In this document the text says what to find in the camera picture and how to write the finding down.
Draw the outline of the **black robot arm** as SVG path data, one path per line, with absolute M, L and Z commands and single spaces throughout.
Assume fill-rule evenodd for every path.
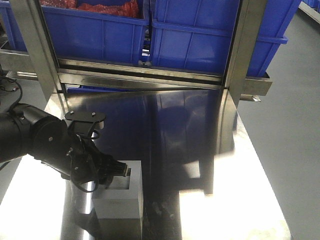
M 70 111 L 64 119 L 29 104 L 18 104 L 0 115 L 0 162 L 33 156 L 80 187 L 88 182 L 105 184 L 125 177 L 128 165 L 101 152 L 94 140 L 101 112 Z

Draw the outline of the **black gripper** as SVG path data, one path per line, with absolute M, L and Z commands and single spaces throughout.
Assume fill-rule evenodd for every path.
M 63 179 L 81 186 L 88 182 L 104 184 L 108 189 L 114 176 L 126 177 L 128 165 L 101 152 L 92 140 L 76 134 L 67 134 L 59 140 L 59 153 L 62 167 L 59 170 Z

